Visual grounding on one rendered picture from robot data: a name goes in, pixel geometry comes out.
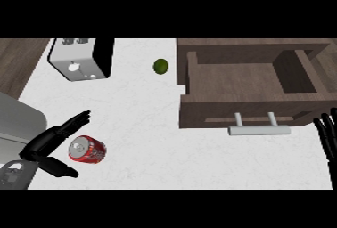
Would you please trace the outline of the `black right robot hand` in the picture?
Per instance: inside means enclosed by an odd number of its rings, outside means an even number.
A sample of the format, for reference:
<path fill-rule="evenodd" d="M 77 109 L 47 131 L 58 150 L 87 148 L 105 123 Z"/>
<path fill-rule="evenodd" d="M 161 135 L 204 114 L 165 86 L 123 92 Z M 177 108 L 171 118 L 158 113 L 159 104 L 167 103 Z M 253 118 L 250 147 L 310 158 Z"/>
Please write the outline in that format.
<path fill-rule="evenodd" d="M 321 118 L 313 119 L 313 124 L 328 160 L 331 188 L 337 190 L 337 108 L 331 108 L 331 114 L 322 113 Z"/>

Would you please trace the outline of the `brown wooden drawer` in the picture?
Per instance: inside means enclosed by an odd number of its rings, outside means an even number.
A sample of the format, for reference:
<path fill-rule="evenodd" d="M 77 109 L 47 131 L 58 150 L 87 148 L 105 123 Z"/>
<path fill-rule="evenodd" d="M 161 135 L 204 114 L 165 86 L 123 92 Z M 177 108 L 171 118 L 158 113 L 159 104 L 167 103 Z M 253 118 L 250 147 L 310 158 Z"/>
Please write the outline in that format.
<path fill-rule="evenodd" d="M 272 63 L 201 64 L 186 54 L 186 93 L 180 96 L 179 126 L 223 128 L 235 114 L 248 126 L 303 126 L 337 107 L 337 92 L 325 88 L 301 50 L 282 51 Z"/>

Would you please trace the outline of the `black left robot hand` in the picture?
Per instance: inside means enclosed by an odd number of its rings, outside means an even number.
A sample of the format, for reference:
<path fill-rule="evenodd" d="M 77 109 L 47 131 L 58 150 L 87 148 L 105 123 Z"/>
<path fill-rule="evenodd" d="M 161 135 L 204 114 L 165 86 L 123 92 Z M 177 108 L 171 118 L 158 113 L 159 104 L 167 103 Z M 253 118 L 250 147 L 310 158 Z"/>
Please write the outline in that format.
<path fill-rule="evenodd" d="M 38 163 L 38 168 L 55 177 L 78 177 L 78 171 L 59 159 L 50 157 L 52 152 L 63 143 L 65 139 L 90 123 L 90 111 L 77 114 L 60 126 L 44 130 L 28 142 L 18 154 L 26 161 Z"/>

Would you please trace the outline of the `brown wooden cabinet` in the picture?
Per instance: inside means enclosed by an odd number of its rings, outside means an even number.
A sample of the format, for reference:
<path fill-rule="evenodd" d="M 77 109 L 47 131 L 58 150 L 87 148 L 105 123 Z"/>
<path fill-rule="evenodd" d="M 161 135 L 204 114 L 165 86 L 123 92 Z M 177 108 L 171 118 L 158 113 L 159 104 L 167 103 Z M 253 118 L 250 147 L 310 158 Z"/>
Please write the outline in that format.
<path fill-rule="evenodd" d="M 177 83 L 189 94 L 303 94 L 325 90 L 310 60 L 325 38 L 179 38 Z"/>

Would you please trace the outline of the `red soda can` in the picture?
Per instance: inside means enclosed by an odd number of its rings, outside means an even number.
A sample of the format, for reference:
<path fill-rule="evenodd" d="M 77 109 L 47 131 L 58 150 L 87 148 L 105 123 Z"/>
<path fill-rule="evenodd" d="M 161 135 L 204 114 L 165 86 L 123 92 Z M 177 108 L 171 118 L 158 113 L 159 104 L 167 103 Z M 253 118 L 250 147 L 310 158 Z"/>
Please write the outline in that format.
<path fill-rule="evenodd" d="M 105 144 L 87 135 L 78 136 L 68 146 L 68 157 L 81 163 L 97 164 L 105 154 Z"/>

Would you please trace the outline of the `green avocado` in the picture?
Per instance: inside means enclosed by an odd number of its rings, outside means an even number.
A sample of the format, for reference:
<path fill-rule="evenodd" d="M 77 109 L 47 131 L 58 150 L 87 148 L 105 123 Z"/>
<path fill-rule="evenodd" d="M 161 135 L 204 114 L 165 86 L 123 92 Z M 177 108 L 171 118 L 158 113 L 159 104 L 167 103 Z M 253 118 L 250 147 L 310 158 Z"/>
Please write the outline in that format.
<path fill-rule="evenodd" d="M 152 65 L 154 72 L 157 74 L 164 74 L 168 70 L 168 62 L 165 59 L 158 59 Z"/>

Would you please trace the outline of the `silver toaster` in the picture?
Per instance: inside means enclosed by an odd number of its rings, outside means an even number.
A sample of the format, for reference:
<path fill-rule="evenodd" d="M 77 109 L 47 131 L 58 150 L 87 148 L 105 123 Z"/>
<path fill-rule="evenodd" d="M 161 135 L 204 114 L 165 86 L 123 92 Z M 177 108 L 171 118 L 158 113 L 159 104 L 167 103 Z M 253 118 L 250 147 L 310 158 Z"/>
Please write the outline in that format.
<path fill-rule="evenodd" d="M 112 38 L 56 38 L 47 61 L 71 82 L 111 76 Z"/>

